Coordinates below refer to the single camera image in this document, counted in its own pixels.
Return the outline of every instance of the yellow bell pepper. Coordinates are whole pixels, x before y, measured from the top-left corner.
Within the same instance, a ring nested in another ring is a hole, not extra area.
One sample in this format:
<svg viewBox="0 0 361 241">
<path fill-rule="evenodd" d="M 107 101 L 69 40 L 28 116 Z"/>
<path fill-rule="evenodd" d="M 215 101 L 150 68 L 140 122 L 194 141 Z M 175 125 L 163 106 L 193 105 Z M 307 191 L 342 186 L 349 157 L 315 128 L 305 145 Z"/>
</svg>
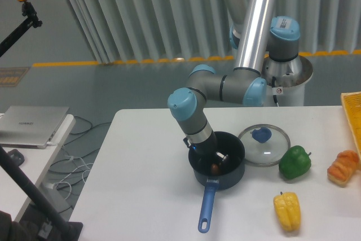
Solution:
<svg viewBox="0 0 361 241">
<path fill-rule="evenodd" d="M 278 220 L 285 231 L 295 231 L 301 225 L 301 209 L 296 193 L 285 192 L 273 199 Z"/>
</svg>

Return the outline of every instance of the cooking pot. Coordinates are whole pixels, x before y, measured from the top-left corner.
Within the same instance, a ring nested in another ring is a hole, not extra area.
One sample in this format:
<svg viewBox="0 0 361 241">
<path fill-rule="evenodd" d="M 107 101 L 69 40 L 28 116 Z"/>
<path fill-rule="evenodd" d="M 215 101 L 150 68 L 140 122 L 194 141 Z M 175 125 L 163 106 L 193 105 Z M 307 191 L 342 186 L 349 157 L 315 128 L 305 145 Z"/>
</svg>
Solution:
<svg viewBox="0 0 361 241">
<path fill-rule="evenodd" d="M 215 192 L 234 186 L 244 174 L 245 152 L 241 140 L 227 132 L 215 132 L 215 136 L 217 152 L 214 155 L 201 156 L 192 146 L 188 152 L 195 177 L 204 186 L 198 223 L 201 233 L 209 231 Z"/>
</svg>

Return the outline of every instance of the glass lid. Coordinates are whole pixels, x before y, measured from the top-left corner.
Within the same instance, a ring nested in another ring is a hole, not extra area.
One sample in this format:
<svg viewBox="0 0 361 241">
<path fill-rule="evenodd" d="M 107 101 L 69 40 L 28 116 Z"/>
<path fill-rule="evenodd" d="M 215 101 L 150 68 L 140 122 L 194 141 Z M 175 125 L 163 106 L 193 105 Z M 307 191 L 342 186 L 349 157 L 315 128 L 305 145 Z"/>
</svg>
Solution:
<svg viewBox="0 0 361 241">
<path fill-rule="evenodd" d="M 239 134 L 245 149 L 245 159 L 258 166 L 276 165 L 290 148 L 288 135 L 269 124 L 257 124 Z"/>
</svg>

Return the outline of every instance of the yellow floor stripe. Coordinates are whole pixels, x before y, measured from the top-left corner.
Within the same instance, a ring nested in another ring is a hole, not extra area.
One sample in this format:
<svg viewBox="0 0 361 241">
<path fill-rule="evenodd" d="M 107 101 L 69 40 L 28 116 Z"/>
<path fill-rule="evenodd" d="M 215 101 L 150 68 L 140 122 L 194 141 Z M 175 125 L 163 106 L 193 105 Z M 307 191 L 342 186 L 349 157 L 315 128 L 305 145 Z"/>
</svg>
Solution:
<svg viewBox="0 0 361 241">
<path fill-rule="evenodd" d="M 97 61 L 93 62 L 44 62 L 34 63 L 33 67 L 50 67 L 50 66 L 82 66 L 82 65 L 98 65 Z"/>
<path fill-rule="evenodd" d="M 339 55 L 361 55 L 361 50 L 354 50 L 351 54 L 345 50 L 339 51 L 318 51 L 315 53 L 310 52 L 300 52 L 300 56 L 339 56 Z M 225 56 L 224 58 L 220 56 L 210 56 L 205 59 L 200 56 L 190 58 L 190 62 L 206 62 L 206 61 L 214 61 L 214 60 L 234 60 L 233 56 Z M 183 58 L 175 58 L 175 59 L 159 59 L 158 61 L 154 61 L 153 59 L 143 59 L 141 62 L 138 62 L 135 59 L 123 61 L 116 60 L 111 65 L 117 64 L 140 64 L 140 63 L 170 63 L 170 62 L 185 62 L 186 60 Z M 89 62 L 45 62 L 45 63 L 34 63 L 33 67 L 53 67 L 53 66 L 84 66 L 84 65 L 103 65 L 99 64 L 97 61 L 89 61 Z"/>
</svg>

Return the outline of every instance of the silver laptop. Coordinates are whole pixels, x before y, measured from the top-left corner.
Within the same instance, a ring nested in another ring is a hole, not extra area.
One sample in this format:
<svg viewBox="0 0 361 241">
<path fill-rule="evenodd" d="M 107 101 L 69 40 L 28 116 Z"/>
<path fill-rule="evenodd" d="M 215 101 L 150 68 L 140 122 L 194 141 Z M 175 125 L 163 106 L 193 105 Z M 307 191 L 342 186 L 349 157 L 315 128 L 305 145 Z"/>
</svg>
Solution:
<svg viewBox="0 0 361 241">
<path fill-rule="evenodd" d="M 11 106 L 0 118 L 0 144 L 5 147 L 46 148 L 69 107 Z"/>
</svg>

